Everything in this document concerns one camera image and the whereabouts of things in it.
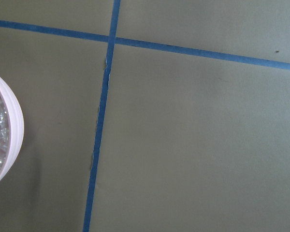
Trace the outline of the pink bowl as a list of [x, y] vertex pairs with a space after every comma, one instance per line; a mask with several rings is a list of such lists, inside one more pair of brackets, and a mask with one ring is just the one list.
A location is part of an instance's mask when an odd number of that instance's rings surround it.
[[5, 164], [0, 173], [1, 181], [11, 169], [20, 152], [24, 138], [24, 117], [17, 97], [1, 77], [0, 96], [3, 99], [3, 102], [7, 109], [9, 121], [9, 146], [6, 153], [7, 156]]

